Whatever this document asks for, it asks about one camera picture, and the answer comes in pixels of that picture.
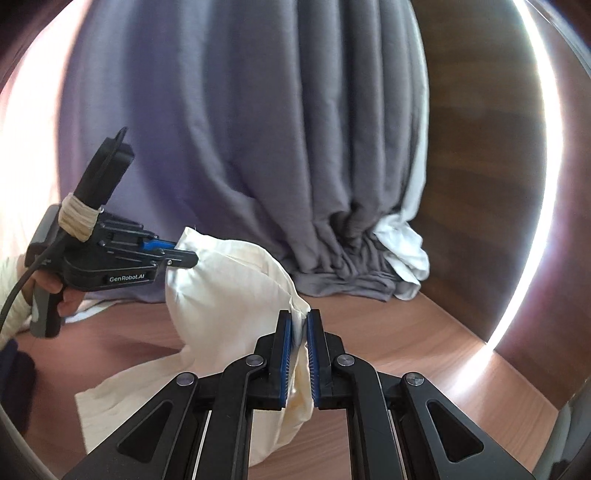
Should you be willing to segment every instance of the blue bristle pad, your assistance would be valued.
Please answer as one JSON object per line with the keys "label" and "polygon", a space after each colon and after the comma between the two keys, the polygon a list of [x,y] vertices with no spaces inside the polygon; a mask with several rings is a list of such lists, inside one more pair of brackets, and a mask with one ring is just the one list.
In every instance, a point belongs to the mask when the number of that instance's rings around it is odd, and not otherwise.
{"label": "blue bristle pad", "polygon": [[290,357],[291,357],[291,321],[287,320],[285,335],[283,336],[283,357],[281,358],[281,405],[287,406],[287,395],[290,387]]}
{"label": "blue bristle pad", "polygon": [[308,314],[306,320],[306,336],[308,341],[308,364],[310,366],[310,388],[314,406],[317,407],[320,401],[320,379],[318,378],[318,357],[316,354],[316,341],[314,340],[314,320]]}

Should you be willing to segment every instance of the triangular cutout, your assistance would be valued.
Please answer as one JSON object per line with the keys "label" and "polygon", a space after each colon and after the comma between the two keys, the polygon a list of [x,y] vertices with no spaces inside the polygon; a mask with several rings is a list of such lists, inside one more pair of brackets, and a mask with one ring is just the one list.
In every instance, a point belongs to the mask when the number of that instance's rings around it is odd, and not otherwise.
{"label": "triangular cutout", "polygon": [[461,462],[484,450],[484,444],[438,401],[428,402],[427,408],[450,462]]}
{"label": "triangular cutout", "polygon": [[117,445],[117,451],[138,462],[150,463],[173,410],[171,401],[162,402]]}

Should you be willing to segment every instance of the device handle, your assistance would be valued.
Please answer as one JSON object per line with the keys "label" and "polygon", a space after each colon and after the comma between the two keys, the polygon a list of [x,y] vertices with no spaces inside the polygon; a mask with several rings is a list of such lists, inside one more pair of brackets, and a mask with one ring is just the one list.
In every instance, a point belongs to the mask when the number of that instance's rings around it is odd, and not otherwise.
{"label": "device handle", "polygon": [[33,289],[33,315],[31,334],[37,338],[55,338],[61,329],[63,319],[57,313],[57,306],[64,298],[64,288],[59,293],[49,293],[35,284]]}

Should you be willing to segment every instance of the white sleeve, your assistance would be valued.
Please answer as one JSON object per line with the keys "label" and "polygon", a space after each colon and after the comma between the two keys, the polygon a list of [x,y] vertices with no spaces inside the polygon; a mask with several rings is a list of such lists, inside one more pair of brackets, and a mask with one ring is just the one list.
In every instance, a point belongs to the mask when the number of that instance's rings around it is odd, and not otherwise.
{"label": "white sleeve", "polygon": [[[8,257],[0,260],[0,308],[4,305],[8,294],[18,281],[17,264],[18,257]],[[0,350],[18,333],[30,314],[31,306],[27,303],[22,293],[19,293],[4,322],[2,332],[0,332]]]}

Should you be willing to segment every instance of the metal screw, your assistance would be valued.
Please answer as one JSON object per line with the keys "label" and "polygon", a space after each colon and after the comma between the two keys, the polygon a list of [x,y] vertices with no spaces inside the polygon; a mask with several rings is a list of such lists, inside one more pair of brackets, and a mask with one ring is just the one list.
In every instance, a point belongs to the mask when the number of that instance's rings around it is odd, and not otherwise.
{"label": "metal screw", "polygon": [[258,367],[259,365],[262,365],[263,362],[263,357],[260,355],[248,355],[246,357],[246,364],[249,367]]}
{"label": "metal screw", "polygon": [[177,385],[180,387],[188,387],[195,383],[195,375],[185,372],[177,375]]}
{"label": "metal screw", "polygon": [[418,387],[419,385],[423,384],[425,377],[416,372],[410,372],[409,374],[406,374],[406,381],[408,385]]}
{"label": "metal screw", "polygon": [[355,363],[355,357],[344,353],[336,358],[336,362],[342,367],[350,367]]}

